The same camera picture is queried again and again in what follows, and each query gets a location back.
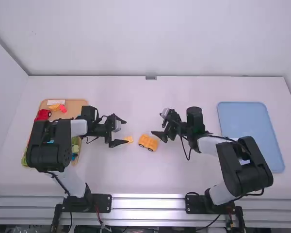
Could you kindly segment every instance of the small yellow block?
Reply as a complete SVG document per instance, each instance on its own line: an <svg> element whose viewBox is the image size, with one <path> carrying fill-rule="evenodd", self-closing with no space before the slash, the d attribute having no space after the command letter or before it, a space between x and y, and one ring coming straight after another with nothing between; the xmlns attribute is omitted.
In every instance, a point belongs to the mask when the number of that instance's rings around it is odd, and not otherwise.
<svg viewBox="0 0 291 233"><path fill-rule="evenodd" d="M124 137L124 140L128 141L128 143L134 142L134 140L132 139L132 136Z"/></svg>
<svg viewBox="0 0 291 233"><path fill-rule="evenodd" d="M72 147L72 153L79 153L79 146L78 145L74 145Z"/></svg>
<svg viewBox="0 0 291 233"><path fill-rule="evenodd" d="M59 106L60 106L60 103L57 103L57 104L50 105L48 108L52 111L58 111Z"/></svg>

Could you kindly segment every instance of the white wall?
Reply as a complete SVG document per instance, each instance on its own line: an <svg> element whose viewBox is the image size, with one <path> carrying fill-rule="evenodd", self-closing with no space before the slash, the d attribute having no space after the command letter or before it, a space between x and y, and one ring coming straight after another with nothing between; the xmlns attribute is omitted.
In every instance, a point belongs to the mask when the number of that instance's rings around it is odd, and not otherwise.
<svg viewBox="0 0 291 233"><path fill-rule="evenodd" d="M27 79L28 75L0 45L0 151Z"/></svg>
<svg viewBox="0 0 291 233"><path fill-rule="evenodd" d="M274 75L291 91L291 0L6 0L0 38L34 75Z"/></svg>

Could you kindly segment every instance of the blue tray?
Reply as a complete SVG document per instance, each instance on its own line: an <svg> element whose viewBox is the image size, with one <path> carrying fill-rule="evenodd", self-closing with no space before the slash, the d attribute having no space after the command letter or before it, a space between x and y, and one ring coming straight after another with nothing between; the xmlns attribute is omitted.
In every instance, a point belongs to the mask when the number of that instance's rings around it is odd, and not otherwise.
<svg viewBox="0 0 291 233"><path fill-rule="evenodd" d="M285 164L267 108L260 102L220 102L218 114L222 136L252 136L272 172L283 172Z"/></svg>

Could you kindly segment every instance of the wire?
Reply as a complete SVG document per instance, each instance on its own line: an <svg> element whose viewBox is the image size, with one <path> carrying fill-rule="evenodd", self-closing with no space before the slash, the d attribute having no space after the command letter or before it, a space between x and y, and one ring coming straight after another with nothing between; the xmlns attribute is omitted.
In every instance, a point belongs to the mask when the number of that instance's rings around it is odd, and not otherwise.
<svg viewBox="0 0 291 233"><path fill-rule="evenodd" d="M247 196L262 196L263 194L264 194L264 188L262 188L260 193L247 193L247 194L241 195L233 200L230 200L229 202L233 202L233 201L239 200L240 198L247 197Z"/></svg>
<svg viewBox="0 0 291 233"><path fill-rule="evenodd" d="M184 144L183 144L182 138L183 138L183 136L180 136L180 140L181 140L182 148L183 148L183 151L184 151L184 154L185 154L185 158L186 158L187 161L189 161L191 159L191 151L192 151L192 148L190 148L189 157L188 157L187 156L187 153L185 151L185 148L184 148Z"/></svg>
<svg viewBox="0 0 291 233"><path fill-rule="evenodd" d="M69 226L69 229L68 229L68 233L71 230L71 227L72 227L72 213L70 212L70 226Z"/></svg>
<svg viewBox="0 0 291 233"><path fill-rule="evenodd" d="M196 196L199 196L199 194L198 193L196 193L196 192L188 192L186 195L185 195L185 198L187 197L187 195L189 195L189 194L194 194L194 195L196 195Z"/></svg>
<svg viewBox="0 0 291 233"><path fill-rule="evenodd" d="M218 218L220 217L221 215L218 215L211 223L209 223L207 226L205 226L205 227L201 227L201 228L198 228L198 229L196 229L196 232L198 232L198 231L200 231L200 230L202 230L202 229L205 229L205 228L208 228L208 227L210 227L216 220L218 220Z"/></svg>
<svg viewBox="0 0 291 233"><path fill-rule="evenodd" d="M122 231L122 233L124 233L127 229L128 229L128 227L126 227L126 228Z"/></svg>
<svg viewBox="0 0 291 233"><path fill-rule="evenodd" d="M86 137L86 144L90 144L91 142L95 141L96 139L98 139L99 137L95 137L92 141L88 141L88 137Z"/></svg>
<svg viewBox="0 0 291 233"><path fill-rule="evenodd" d="M100 226L102 226L103 225L103 221L100 218L99 209L98 209L98 206L97 205L95 205L95 209L96 209L96 215L97 215L97 219L99 221L99 224L100 224Z"/></svg>
<svg viewBox="0 0 291 233"><path fill-rule="evenodd" d="M246 196L262 196L264 194L264 188L261 190L260 193L248 193Z"/></svg>
<svg viewBox="0 0 291 233"><path fill-rule="evenodd" d="M67 193L68 196L71 196L70 195L70 192L68 191L68 189L66 189L66 187L63 185L63 183L58 179L57 175L55 175L53 172L50 172L50 171L45 171L45 173L52 175L52 178L55 178L55 180L61 186L61 188L63 188L63 190L65 191L65 193Z"/></svg>
<svg viewBox="0 0 291 233"><path fill-rule="evenodd" d="M205 136L201 136L200 138L202 137L215 137L215 138L220 138L220 139L224 139L224 140L227 140L227 141L230 141L230 142L234 142L236 144L238 144L244 152L246 152L247 154L251 155L251 153L238 141L235 141L229 137L222 137L222 136L217 136L217 135L205 135Z"/></svg>

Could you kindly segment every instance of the metal rail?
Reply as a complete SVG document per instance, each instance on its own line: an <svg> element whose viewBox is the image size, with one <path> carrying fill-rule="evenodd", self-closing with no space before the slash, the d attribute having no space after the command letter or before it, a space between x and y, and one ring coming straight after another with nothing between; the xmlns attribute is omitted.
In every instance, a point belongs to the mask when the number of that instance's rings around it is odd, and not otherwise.
<svg viewBox="0 0 291 233"><path fill-rule="evenodd" d="M0 224L51 224L54 207L62 197L1 196ZM243 198L236 202L244 210L247 227L291 228L291 199ZM101 214L116 226L206 226L216 215L188 215L183 195L113 194L112 211ZM99 225L95 213L73 213L74 225ZM213 226L224 227L225 216ZM70 224L63 213L61 224Z"/></svg>

